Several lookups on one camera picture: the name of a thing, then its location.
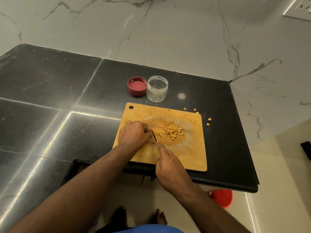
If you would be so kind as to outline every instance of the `wall socket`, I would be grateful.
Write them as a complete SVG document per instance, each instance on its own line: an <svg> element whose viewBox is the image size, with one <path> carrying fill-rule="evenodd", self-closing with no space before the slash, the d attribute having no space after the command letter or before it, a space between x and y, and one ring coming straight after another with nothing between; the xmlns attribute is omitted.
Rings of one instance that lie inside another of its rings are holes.
<svg viewBox="0 0 311 233"><path fill-rule="evenodd" d="M311 0L293 0L283 15L311 21Z"/></svg>

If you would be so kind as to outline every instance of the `wooden cutting board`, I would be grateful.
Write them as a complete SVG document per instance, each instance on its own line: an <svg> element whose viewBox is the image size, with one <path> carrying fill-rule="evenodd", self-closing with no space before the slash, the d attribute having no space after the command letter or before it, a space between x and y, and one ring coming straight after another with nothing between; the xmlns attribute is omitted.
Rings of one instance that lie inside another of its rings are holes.
<svg viewBox="0 0 311 233"><path fill-rule="evenodd" d="M129 120L144 122L154 131L160 133L162 137L156 135L157 140L179 158L185 169L197 171L207 170L202 118L200 114L194 111L186 112L127 103L113 147L118 145L119 131ZM164 130L158 127L161 125L165 127L169 125L177 125L178 128L182 127L185 135L177 136L173 141L169 135L162 134ZM152 136L131 161L155 164L158 158L158 149Z"/></svg>

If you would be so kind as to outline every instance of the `glass jar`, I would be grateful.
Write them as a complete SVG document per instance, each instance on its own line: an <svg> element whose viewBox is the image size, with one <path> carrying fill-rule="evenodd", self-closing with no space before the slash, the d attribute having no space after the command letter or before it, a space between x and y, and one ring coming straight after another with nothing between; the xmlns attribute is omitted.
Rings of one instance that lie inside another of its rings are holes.
<svg viewBox="0 0 311 233"><path fill-rule="evenodd" d="M164 100L169 88L168 81L162 76L152 76L147 83L147 98L152 102Z"/></svg>

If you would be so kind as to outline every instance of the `knife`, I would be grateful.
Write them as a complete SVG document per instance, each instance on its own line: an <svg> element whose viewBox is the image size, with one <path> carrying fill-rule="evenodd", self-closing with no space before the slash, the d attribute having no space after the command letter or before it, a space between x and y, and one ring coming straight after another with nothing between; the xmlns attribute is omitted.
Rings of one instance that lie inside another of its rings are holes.
<svg viewBox="0 0 311 233"><path fill-rule="evenodd" d="M153 134L153 137L154 137L154 139L155 139L155 142L157 143L157 139L156 139L156 136L155 136L155 133L153 132L153 130L151 129L151 132L152 132L152 134Z"/></svg>

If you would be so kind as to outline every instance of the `jar lid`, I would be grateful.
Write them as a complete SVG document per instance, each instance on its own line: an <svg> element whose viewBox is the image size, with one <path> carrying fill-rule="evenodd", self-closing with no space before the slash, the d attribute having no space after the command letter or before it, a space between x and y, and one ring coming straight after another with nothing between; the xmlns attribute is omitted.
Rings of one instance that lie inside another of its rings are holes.
<svg viewBox="0 0 311 233"><path fill-rule="evenodd" d="M142 77L132 77L127 82L128 92L133 96L142 96L147 91L147 80Z"/></svg>

